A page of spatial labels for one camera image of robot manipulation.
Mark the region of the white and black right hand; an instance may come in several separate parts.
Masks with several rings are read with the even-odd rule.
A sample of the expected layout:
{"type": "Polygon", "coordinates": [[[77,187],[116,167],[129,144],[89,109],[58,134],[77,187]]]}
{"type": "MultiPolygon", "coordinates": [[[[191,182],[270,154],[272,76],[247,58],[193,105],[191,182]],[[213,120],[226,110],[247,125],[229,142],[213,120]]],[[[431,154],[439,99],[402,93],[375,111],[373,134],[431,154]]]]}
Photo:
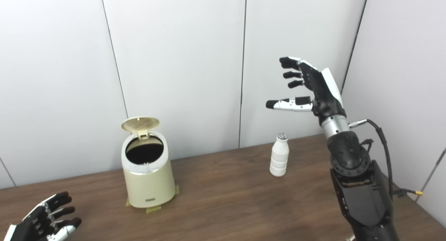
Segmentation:
{"type": "Polygon", "coordinates": [[[335,116],[347,117],[341,95],[329,68],[318,70],[310,63],[297,57],[279,59],[285,72],[285,79],[296,78],[288,83],[288,88],[304,86],[314,94],[282,100],[268,100],[266,108],[284,111],[311,111],[319,119],[319,124],[335,116]]]}

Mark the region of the white and black left hand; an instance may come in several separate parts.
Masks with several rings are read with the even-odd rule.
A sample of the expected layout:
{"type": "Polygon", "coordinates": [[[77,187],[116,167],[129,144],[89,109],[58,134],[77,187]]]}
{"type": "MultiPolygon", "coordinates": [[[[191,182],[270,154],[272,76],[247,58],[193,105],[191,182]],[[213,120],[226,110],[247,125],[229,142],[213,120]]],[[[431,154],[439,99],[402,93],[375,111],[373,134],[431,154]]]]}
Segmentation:
{"type": "Polygon", "coordinates": [[[69,192],[54,194],[38,203],[18,224],[11,224],[3,238],[5,241],[65,241],[82,224],[82,219],[61,217],[75,212],[66,207],[72,202],[69,192]]]}

